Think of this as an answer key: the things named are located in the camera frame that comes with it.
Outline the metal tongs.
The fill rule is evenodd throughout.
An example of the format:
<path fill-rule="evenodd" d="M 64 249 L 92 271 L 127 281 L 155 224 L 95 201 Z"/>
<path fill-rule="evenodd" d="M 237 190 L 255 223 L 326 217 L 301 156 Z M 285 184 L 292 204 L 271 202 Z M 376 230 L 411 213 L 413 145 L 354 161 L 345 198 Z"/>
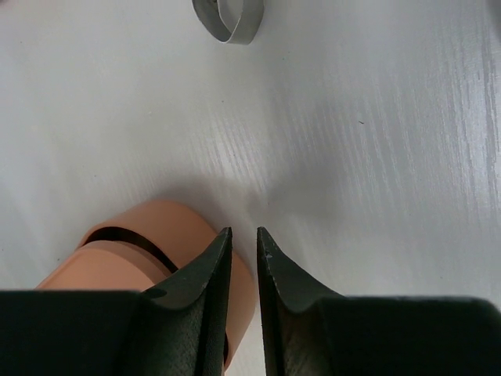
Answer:
<path fill-rule="evenodd" d="M 249 45 L 264 15 L 262 0 L 192 0 L 193 10 L 208 33 L 223 44 Z"/>

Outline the pink box lid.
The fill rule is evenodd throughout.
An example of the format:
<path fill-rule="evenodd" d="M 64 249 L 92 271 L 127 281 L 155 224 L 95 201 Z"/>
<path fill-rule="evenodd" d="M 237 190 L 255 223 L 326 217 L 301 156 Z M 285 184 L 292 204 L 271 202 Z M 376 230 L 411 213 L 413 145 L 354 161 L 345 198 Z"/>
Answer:
<path fill-rule="evenodd" d="M 170 275 L 166 266 L 138 246 L 98 240 L 77 249 L 37 288 L 145 291 Z"/>

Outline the pink lunch box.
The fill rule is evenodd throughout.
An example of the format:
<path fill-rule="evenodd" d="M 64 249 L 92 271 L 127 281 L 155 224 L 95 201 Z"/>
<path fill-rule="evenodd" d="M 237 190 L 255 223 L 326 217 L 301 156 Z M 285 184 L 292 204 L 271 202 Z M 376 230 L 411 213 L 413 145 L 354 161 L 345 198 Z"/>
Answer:
<path fill-rule="evenodd" d="M 156 199 L 93 226 L 78 245 L 98 240 L 133 244 L 149 252 L 174 273 L 199 256 L 217 235 L 209 222 L 190 207 Z M 256 301 L 252 272 L 233 251 L 225 328 L 225 368 L 229 368 L 251 323 Z"/>

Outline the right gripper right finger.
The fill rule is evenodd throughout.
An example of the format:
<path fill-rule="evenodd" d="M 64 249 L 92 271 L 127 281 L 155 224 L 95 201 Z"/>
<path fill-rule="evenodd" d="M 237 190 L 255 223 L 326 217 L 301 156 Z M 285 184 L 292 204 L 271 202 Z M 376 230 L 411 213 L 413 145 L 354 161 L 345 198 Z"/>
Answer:
<path fill-rule="evenodd" d="M 472 297 L 353 297 L 257 231 L 269 375 L 497 375 L 500 312 Z"/>

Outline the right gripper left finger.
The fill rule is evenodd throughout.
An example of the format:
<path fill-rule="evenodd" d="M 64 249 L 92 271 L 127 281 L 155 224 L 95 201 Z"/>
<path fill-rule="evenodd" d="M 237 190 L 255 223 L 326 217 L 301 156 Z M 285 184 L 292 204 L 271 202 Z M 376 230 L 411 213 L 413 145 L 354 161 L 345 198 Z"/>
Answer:
<path fill-rule="evenodd" d="M 232 231 L 143 291 L 3 291 L 4 375 L 220 375 Z"/>

